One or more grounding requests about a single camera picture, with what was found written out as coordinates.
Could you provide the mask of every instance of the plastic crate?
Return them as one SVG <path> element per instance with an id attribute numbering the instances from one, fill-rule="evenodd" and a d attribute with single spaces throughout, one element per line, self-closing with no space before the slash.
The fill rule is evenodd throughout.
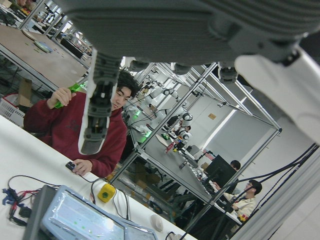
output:
<path id="1" fill-rule="evenodd" d="M 25 113 L 20 111 L 5 98 L 0 98 L 0 115 L 21 128 L 24 126 Z"/>

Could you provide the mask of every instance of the display screen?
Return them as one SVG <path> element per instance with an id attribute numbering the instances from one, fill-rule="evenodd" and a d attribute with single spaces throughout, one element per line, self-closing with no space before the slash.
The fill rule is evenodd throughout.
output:
<path id="1" fill-rule="evenodd" d="M 124 240 L 125 227 L 93 208 L 67 190 L 63 191 L 49 220 L 66 232 L 86 240 Z"/>
<path id="2" fill-rule="evenodd" d="M 128 234 L 139 240 L 156 240 L 153 232 L 133 225 L 128 225 Z"/>

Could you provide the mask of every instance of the man's hand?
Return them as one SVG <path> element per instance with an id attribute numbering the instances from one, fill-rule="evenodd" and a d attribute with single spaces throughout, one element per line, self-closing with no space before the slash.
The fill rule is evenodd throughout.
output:
<path id="1" fill-rule="evenodd" d="M 50 109 L 53 109 L 58 101 L 60 101 L 64 106 L 67 106 L 69 101 L 71 101 L 75 95 L 77 94 L 75 92 L 71 93 L 69 88 L 61 87 L 52 94 L 51 98 L 46 101 L 46 104 Z"/>
<path id="2" fill-rule="evenodd" d="M 234 205 L 234 204 L 232 204 L 232 206 L 231 206 L 235 211 L 238 211 L 239 210 L 239 208 L 236 206 L 236 205 Z"/>
<path id="3" fill-rule="evenodd" d="M 215 188 L 219 191 L 221 189 L 221 187 L 218 185 L 218 183 L 216 183 L 215 181 L 213 182 L 213 185 L 215 186 Z"/>
<path id="4" fill-rule="evenodd" d="M 88 172 L 91 172 L 92 170 L 92 162 L 89 160 L 76 159 L 73 161 L 73 164 L 75 164 L 73 172 L 81 176 L 85 175 Z"/>

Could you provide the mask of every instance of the green controller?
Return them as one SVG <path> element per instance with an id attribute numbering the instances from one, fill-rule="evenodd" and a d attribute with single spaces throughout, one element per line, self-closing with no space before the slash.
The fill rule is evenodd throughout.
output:
<path id="1" fill-rule="evenodd" d="M 80 86 L 79 86 L 77 83 L 75 83 L 74 85 L 68 87 L 68 89 L 70 89 L 71 93 L 77 92 L 79 88 L 80 88 Z M 63 106 L 64 106 L 64 105 L 63 105 L 60 101 L 58 101 L 58 102 L 54 105 L 54 107 L 55 107 L 56 109 L 59 109 L 59 108 L 61 108 L 61 107 L 63 107 Z"/>

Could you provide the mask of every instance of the computer monitor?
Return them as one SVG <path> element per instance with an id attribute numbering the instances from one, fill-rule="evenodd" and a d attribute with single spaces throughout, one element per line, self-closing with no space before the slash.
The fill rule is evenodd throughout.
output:
<path id="1" fill-rule="evenodd" d="M 110 214 L 64 185 L 45 185 L 39 194 L 24 240 L 158 239 L 152 229 Z"/>
<path id="2" fill-rule="evenodd" d="M 210 180 L 216 182 L 220 187 L 224 186 L 236 173 L 229 163 L 227 163 L 220 155 L 217 155 L 211 164 L 205 169 L 208 178 L 205 183 Z"/>

